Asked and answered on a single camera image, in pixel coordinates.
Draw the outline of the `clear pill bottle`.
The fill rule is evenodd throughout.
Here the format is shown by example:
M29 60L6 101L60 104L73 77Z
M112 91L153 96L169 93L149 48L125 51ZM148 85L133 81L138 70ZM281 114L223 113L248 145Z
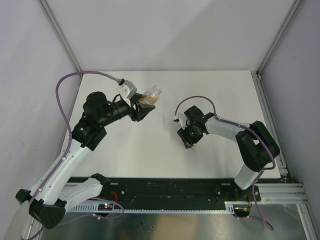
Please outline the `clear pill bottle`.
M162 93L162 89L157 85L149 88L139 99L139 103L143 105L154 105L157 100L160 98L160 94Z

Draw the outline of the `orange pill organizer box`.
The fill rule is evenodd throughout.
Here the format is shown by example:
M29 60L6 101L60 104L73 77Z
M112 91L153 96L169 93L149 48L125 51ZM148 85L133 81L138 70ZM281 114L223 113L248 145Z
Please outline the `orange pill organizer box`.
M184 148L187 149L187 148L188 148L188 145L186 144L186 142L185 142L184 140L181 140L181 141L182 141L182 143L183 143Z

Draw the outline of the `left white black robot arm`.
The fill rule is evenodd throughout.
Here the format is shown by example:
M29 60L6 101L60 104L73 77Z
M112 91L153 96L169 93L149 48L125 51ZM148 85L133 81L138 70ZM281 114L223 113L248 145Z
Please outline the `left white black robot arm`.
M62 189L107 135L107 125L126 116L133 122L139 122L153 109L155 106L144 103L139 93L135 93L128 102L123 98L111 102L100 91L89 94L66 150L36 185L20 189L15 198L20 204L28 201L29 214L48 230L56 227L66 212L78 204L95 197L107 199L111 195L110 180L100 173L93 174L70 190Z

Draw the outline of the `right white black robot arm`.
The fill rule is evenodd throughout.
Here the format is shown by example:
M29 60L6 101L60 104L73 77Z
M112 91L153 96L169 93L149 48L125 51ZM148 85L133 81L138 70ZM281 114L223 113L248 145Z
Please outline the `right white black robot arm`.
M261 121L237 123L214 112L204 114L195 105L182 114L176 113L173 121L181 125L177 134L186 149L192 148L204 135L217 135L237 144L243 165L234 178L231 194L238 201L249 195L249 187L265 170L276 167L280 148Z

